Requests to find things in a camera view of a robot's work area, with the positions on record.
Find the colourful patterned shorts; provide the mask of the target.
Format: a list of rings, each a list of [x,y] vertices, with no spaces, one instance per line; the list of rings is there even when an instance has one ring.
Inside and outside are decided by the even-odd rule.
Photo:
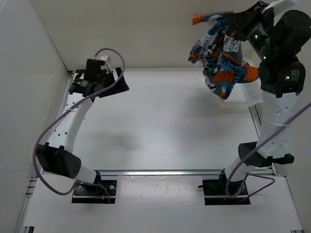
[[[191,48],[188,61],[201,62],[208,88],[226,100],[237,83],[252,83],[259,79],[257,67],[242,58],[241,42],[230,36],[224,15],[227,12],[195,14],[192,24],[214,22],[214,25]]]

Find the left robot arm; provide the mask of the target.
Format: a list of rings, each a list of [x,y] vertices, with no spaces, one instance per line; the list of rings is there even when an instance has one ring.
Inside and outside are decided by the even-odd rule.
[[[98,173],[82,164],[81,159],[73,154],[73,146],[95,99],[129,90],[124,70],[124,67],[112,69],[105,59],[88,59],[86,69],[77,71],[60,120],[47,141],[35,147],[35,161],[45,172],[83,182],[91,194],[101,191]]]

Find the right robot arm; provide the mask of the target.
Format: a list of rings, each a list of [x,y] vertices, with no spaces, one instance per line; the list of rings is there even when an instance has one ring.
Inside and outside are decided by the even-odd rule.
[[[243,12],[225,15],[230,35],[248,41],[261,59],[263,115],[258,141],[240,144],[238,158],[222,173],[218,188],[224,194],[231,193],[256,167],[294,161],[286,127],[306,77],[297,54],[311,37],[311,19],[295,10],[295,5],[294,0],[258,1]]]

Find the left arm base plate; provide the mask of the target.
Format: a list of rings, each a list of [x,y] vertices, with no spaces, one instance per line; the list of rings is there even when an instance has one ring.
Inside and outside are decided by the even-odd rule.
[[[73,190],[71,202],[78,204],[115,204],[117,179],[102,178],[101,186],[77,184]]]

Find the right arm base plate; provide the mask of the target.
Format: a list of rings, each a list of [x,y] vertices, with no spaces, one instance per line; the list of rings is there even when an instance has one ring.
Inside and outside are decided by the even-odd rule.
[[[202,180],[198,186],[203,190],[205,205],[250,205],[248,190],[244,184],[240,194],[235,198],[229,198],[225,193],[225,188],[219,180]]]

